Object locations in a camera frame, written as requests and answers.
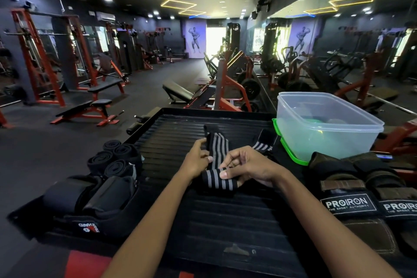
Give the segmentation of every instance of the air conditioner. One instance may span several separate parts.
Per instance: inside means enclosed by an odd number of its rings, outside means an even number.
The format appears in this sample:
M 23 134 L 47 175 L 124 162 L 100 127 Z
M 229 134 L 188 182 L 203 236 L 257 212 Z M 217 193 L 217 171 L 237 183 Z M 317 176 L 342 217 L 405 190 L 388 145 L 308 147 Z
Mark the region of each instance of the air conditioner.
M 98 21 L 116 21 L 116 16 L 114 14 L 104 13 L 104 12 L 96 12 L 97 20 Z

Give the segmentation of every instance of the person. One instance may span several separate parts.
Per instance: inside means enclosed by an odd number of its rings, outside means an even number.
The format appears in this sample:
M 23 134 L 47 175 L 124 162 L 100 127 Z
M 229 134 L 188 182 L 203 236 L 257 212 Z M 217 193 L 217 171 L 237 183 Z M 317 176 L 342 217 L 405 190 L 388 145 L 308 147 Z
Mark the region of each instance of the person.
M 306 29 L 306 27 L 303 27 L 303 31 L 301 31 L 297 34 L 298 41 L 295 44 L 294 51 L 297 50 L 298 46 L 300 46 L 300 51 L 303 49 L 303 47 L 304 47 L 304 38 L 308 33 L 310 33 L 310 29 L 309 28 Z
M 200 52 L 199 41 L 198 41 L 198 38 L 200 37 L 200 33 L 198 33 L 195 30 L 195 27 L 193 29 L 189 29 L 188 32 L 191 33 L 191 35 L 193 36 L 193 41 L 191 42 L 191 45 L 193 46 L 194 53 L 195 53 L 194 45 L 197 46 L 197 48 L 199 49 L 199 53 L 201 53 Z
M 194 143 L 179 171 L 117 251 L 102 278 L 151 278 L 155 275 L 185 190 L 213 161 L 208 151 L 201 150 L 205 142 L 206 139 L 199 139 Z M 220 177 L 238 177 L 238 186 L 254 178 L 272 182 L 282 191 L 332 277 L 400 277 L 381 256 L 338 221 L 289 170 L 252 147 L 230 151 L 220 165 L 223 167 L 227 170 L 222 171 Z

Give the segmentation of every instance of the black rubber flooring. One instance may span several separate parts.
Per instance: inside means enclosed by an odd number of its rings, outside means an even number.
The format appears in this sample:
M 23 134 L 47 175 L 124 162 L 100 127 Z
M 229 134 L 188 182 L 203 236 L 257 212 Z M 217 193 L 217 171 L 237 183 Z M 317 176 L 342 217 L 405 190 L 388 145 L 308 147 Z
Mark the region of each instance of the black rubber flooring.
M 96 127 L 89 119 L 75 119 L 58 125 L 49 124 L 64 109 L 56 105 L 32 107 L 15 104 L 2 108 L 12 129 L 0 130 L 0 277 L 46 277 L 34 266 L 55 264 L 52 247 L 40 247 L 27 241 L 7 221 L 6 215 L 28 201 L 40 196 L 54 182 L 74 174 L 87 174 L 86 161 L 109 139 L 127 139 L 126 128 L 154 107 L 169 106 L 169 97 L 162 83 L 171 79 L 194 92 L 195 81 L 207 77 L 202 59 L 189 59 L 175 64 L 154 65 L 153 70 L 134 73 L 126 85 L 124 96 L 117 87 L 99 94 L 99 98 L 113 99 L 110 114 L 125 112 L 120 122 L 106 127 Z M 91 99 L 87 92 L 64 94 L 68 106 Z

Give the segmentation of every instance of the ribbed rubber mat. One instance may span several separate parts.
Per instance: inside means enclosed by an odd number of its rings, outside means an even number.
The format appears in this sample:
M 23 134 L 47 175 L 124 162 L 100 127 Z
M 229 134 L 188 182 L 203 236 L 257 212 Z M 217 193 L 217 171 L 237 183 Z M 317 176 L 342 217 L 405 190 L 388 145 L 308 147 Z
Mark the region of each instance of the ribbed rubber mat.
M 136 142 L 145 158 L 142 176 L 148 177 L 143 191 L 155 197 L 162 191 L 194 141 L 204 137 L 207 123 L 218 125 L 231 149 L 253 145 L 262 129 L 274 130 L 272 121 L 163 114 Z M 298 234 L 289 239 L 287 232 Z M 274 190 L 251 181 L 236 193 L 211 192 L 196 180 L 180 205 L 166 254 L 241 270 L 307 277 L 302 257 L 293 249 L 298 244 L 306 248 L 311 242 Z

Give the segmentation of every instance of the plastic container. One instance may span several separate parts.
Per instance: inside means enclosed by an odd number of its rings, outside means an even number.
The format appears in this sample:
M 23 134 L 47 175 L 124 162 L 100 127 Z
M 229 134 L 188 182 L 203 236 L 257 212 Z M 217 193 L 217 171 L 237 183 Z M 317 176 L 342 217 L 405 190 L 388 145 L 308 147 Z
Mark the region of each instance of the plastic container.
M 302 161 L 313 152 L 345 158 L 368 152 L 384 123 L 355 105 L 323 92 L 280 92 L 276 122 Z

